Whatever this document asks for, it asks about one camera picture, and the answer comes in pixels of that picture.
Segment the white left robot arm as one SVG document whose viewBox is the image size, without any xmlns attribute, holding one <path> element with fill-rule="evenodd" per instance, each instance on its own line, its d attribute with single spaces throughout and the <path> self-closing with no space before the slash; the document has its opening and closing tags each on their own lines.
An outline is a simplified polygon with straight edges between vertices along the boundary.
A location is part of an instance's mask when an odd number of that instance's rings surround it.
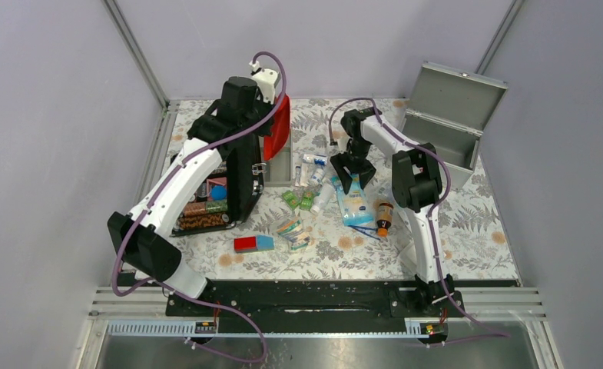
<svg viewBox="0 0 603 369">
<path fill-rule="evenodd" d="M 184 306 L 194 315 L 209 313 L 214 296 L 205 290 L 207 278 L 184 261 L 168 237 L 185 205 L 222 164 L 227 166 L 224 227 L 246 221 L 264 188 L 260 139 L 271 133 L 281 102 L 274 97 L 279 83 L 270 69 L 228 78 L 221 97 L 194 121 L 165 175 L 127 214 L 115 212 L 108 219 L 116 262 L 185 294 Z"/>
</svg>

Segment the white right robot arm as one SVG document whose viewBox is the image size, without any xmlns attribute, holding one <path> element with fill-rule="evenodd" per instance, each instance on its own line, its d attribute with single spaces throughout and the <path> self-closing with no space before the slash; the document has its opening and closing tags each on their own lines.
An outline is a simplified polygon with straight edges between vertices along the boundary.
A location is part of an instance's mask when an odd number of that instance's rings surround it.
<svg viewBox="0 0 603 369">
<path fill-rule="evenodd" d="M 444 272 L 438 236 L 438 208 L 450 190 L 445 162 L 430 143 L 420 144 L 386 122 L 375 107 L 347 111 L 340 120 L 348 136 L 346 150 L 330 162 L 348 194 L 353 182 L 366 187 L 376 169 L 367 156 L 378 148 L 391 160 L 391 190 L 396 208 L 403 212 L 416 253 L 416 306 L 436 316 L 452 299 L 453 279 Z"/>
</svg>

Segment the red first aid pouch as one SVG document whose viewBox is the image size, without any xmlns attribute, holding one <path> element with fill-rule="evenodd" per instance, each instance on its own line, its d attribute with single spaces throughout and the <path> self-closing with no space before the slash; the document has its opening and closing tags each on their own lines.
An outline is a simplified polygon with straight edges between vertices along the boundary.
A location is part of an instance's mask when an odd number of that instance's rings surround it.
<svg viewBox="0 0 603 369">
<path fill-rule="evenodd" d="M 263 159 L 275 158 L 290 136 L 290 98 L 284 95 L 282 103 L 273 116 L 271 134 L 263 138 Z"/>
</svg>

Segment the blue white plastic packet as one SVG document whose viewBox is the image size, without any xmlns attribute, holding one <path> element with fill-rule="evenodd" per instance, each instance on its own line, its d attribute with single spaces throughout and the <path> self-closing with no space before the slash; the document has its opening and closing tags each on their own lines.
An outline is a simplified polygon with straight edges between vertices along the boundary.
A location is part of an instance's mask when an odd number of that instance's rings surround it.
<svg viewBox="0 0 603 369">
<path fill-rule="evenodd" d="M 360 186 L 358 175 L 351 176 L 352 182 L 348 192 L 338 176 L 333 176 L 331 182 L 336 190 L 336 198 L 340 207 L 343 224 L 345 226 L 359 226 L 373 221 L 371 211 L 366 195 Z"/>
</svg>

